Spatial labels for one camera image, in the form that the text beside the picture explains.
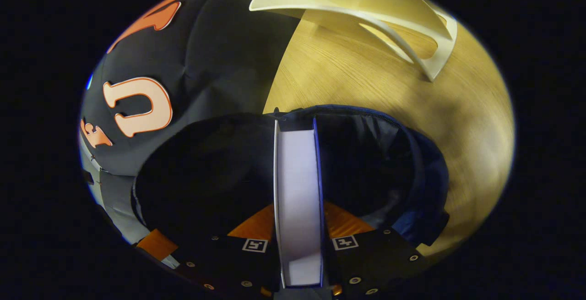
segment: orange panel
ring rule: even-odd
[[[324,203],[324,211],[330,238],[350,236],[374,230],[370,224],[331,204],[331,202]]]
[[[262,294],[263,296],[267,296],[267,297],[272,296],[272,292],[271,291],[268,291],[264,287],[261,287],[260,288],[260,294]]]
[[[149,235],[142,238],[136,247],[142,248],[159,261],[167,258],[179,248],[174,242],[170,241],[169,238],[161,234],[158,229],[154,229]]]
[[[230,231],[228,236],[270,240],[274,226],[275,210],[273,204],[270,204]]]
[[[340,284],[336,284],[331,289],[331,294],[333,295],[340,295],[342,294],[342,286]]]

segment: wooden table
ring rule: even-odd
[[[435,43],[389,24],[422,58]],[[496,65],[461,24],[452,56],[436,80],[390,50],[360,43],[301,20],[282,58],[264,113],[316,104],[348,104],[385,112],[432,139],[450,173],[448,225],[432,246],[431,262],[456,249],[483,223],[500,198],[515,145],[511,101]]]

